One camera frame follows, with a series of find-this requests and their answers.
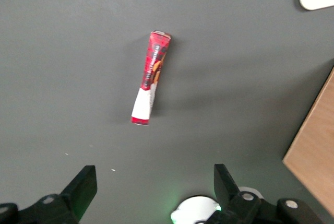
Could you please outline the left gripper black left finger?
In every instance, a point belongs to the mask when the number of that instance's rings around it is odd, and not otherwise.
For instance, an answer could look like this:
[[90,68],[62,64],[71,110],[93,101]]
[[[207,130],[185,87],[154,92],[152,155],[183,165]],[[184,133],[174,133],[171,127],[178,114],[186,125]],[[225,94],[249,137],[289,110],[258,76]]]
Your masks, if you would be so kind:
[[49,194],[19,210],[1,204],[1,223],[80,223],[97,193],[95,166],[84,166],[60,194]]

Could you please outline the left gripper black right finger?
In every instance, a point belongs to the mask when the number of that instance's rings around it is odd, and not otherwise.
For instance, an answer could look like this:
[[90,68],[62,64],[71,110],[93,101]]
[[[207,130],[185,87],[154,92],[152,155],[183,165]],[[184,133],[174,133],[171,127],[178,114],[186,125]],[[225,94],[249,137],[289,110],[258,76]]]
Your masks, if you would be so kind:
[[206,223],[323,223],[302,200],[281,198],[273,205],[255,193],[240,190],[224,164],[214,165],[214,192],[221,210]]

